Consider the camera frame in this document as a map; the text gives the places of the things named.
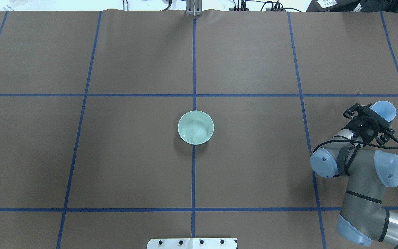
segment light green bowl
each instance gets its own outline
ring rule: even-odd
[[[177,131],[185,142],[191,145],[200,145],[211,138],[215,131],[215,125],[205,112],[191,111],[180,118]]]

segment white label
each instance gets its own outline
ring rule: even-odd
[[[317,0],[322,8],[328,8],[330,6],[336,5],[336,0]]]

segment metal plate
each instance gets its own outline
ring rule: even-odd
[[[237,249],[235,238],[177,238],[177,239],[151,239],[147,249]]]

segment white metal bracket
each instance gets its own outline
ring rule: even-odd
[[[202,16],[202,0],[187,0],[187,16]]]
[[[235,238],[151,239],[147,249],[237,249]]]

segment bowl rim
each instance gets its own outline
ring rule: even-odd
[[[205,141],[202,142],[202,143],[191,143],[191,142],[188,142],[188,141],[185,140],[185,139],[181,136],[181,134],[180,134],[180,126],[179,126],[179,125],[180,125],[180,121],[183,119],[183,117],[185,117],[185,115],[188,115],[189,113],[192,113],[192,112],[201,112],[201,113],[204,113],[205,115],[207,115],[208,118],[210,118],[211,124],[212,124],[212,126],[213,126],[213,132],[212,132],[211,135],[208,137],[208,139],[205,140]],[[186,143],[188,143],[188,144],[190,144],[190,145],[201,145],[201,144],[207,142],[207,141],[210,140],[210,138],[213,136],[214,132],[215,132],[215,122],[213,121],[213,119],[212,119],[212,118],[210,117],[210,115],[208,115],[206,112],[202,112],[202,111],[199,111],[199,110],[193,110],[193,111],[186,112],[184,115],[182,115],[182,117],[180,117],[180,119],[179,119],[179,121],[178,121],[178,123],[177,123],[177,133],[179,134],[179,137],[181,137],[181,139],[182,139],[183,141],[185,141]]]

